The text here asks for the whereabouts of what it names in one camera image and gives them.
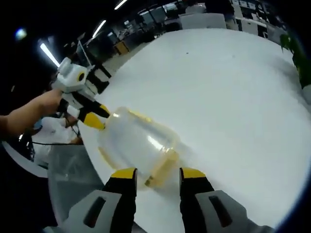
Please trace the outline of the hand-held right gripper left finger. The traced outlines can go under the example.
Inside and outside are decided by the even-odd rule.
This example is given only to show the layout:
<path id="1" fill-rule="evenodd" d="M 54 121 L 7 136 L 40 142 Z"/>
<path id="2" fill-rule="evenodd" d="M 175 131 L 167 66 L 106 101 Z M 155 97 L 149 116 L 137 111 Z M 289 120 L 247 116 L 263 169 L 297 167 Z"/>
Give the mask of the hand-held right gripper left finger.
<path id="1" fill-rule="evenodd" d="M 45 233 L 130 233 L 137 196 L 137 169 L 116 170 L 102 190 L 94 190 L 71 207 L 68 218 Z"/>

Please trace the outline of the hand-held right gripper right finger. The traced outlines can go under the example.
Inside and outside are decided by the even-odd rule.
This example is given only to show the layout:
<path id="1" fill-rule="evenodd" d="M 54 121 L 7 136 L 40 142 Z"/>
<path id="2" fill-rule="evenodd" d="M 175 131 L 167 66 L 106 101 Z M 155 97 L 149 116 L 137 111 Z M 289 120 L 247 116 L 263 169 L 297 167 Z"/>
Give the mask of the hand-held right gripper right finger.
<path id="1" fill-rule="evenodd" d="M 250 220 L 244 206 L 222 190 L 214 190 L 206 175 L 194 168 L 179 170 L 180 212 L 187 233 L 273 233 Z"/>

